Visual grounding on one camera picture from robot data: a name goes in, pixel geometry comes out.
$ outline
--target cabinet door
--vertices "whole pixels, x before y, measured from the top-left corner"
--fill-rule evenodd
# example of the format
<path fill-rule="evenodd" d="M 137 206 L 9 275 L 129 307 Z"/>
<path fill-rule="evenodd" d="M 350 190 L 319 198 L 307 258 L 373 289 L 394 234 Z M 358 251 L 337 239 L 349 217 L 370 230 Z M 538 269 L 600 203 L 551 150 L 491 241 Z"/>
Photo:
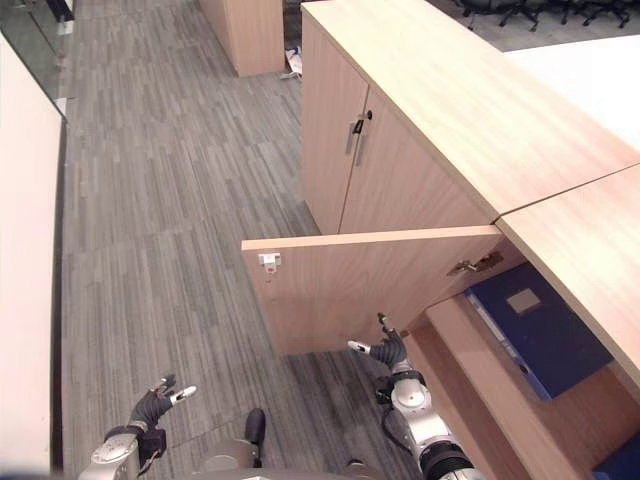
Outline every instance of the cabinet door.
<path fill-rule="evenodd" d="M 377 312 L 406 328 L 425 307 L 522 263 L 494 226 L 252 240 L 243 256 L 272 342 L 281 354 L 378 342 Z M 498 250 L 493 269 L 449 275 L 461 260 Z M 267 273 L 260 254 L 279 254 Z"/>
<path fill-rule="evenodd" d="M 323 234 L 338 233 L 368 85 L 325 34 L 303 19 L 302 183 Z"/>
<path fill-rule="evenodd" d="M 340 233 L 489 224 L 373 89 Z"/>

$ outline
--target white desk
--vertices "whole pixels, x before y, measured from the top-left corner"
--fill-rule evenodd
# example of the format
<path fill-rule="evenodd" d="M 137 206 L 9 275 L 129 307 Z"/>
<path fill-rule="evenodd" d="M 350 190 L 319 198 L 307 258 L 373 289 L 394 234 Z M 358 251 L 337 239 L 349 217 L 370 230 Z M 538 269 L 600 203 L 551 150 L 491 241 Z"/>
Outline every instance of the white desk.
<path fill-rule="evenodd" d="M 508 52 L 533 76 L 640 150 L 640 35 Z"/>

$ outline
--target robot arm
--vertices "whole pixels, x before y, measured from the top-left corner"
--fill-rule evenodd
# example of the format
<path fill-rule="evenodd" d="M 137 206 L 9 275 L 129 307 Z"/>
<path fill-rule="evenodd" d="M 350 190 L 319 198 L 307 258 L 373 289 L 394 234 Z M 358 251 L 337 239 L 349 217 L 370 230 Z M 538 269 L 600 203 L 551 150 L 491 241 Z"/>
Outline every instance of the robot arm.
<path fill-rule="evenodd" d="M 105 435 L 104 443 L 91 455 L 91 464 L 80 474 L 80 480 L 134 480 L 162 456 L 167 442 L 165 431 L 156 428 L 158 420 L 196 391 L 192 386 L 175 394 L 168 392 L 175 383 L 174 375 L 169 375 L 145 393 L 133 408 L 129 423 Z"/>
<path fill-rule="evenodd" d="M 438 415 L 420 372 L 409 363 L 400 335 L 383 314 L 378 321 L 388 338 L 369 346 L 350 341 L 349 347 L 368 354 L 391 370 L 376 395 L 380 403 L 391 403 L 403 418 L 409 450 L 420 465 L 425 480 L 486 480 L 464 454 L 459 442 Z"/>

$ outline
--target gray carpet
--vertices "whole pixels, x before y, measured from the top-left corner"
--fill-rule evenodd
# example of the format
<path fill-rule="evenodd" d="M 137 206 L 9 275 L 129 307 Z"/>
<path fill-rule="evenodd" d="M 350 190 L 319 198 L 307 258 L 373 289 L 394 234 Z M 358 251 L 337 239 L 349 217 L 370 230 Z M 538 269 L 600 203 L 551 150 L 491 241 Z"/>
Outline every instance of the gray carpet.
<path fill-rule="evenodd" d="M 169 451 L 148 478 L 189 474 L 255 406 L 266 466 L 338 472 L 359 457 L 419 478 L 380 431 L 381 369 L 348 352 L 278 358 L 244 271 L 242 239 L 317 233 L 298 182 L 298 81 L 235 78 L 195 0 L 77 0 L 76 14 L 63 85 L 66 473 L 173 371 L 199 392 L 162 420 Z M 534 38 L 520 27 L 497 34 Z"/>

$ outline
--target cabinet handle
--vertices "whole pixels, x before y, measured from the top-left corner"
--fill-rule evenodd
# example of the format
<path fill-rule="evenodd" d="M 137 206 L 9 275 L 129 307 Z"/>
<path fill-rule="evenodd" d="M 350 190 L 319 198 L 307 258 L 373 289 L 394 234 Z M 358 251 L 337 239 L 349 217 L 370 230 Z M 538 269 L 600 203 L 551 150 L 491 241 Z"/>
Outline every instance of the cabinet handle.
<path fill-rule="evenodd" d="M 344 152 L 345 155 L 351 155 L 351 148 L 353 147 L 353 129 L 356 127 L 356 122 L 349 124 L 349 131 L 347 132 L 347 149 Z"/>
<path fill-rule="evenodd" d="M 358 153 L 356 154 L 356 167 L 362 165 L 362 152 L 364 152 L 365 146 L 367 145 L 368 135 L 362 134 L 360 135 L 360 142 L 358 143 Z"/>

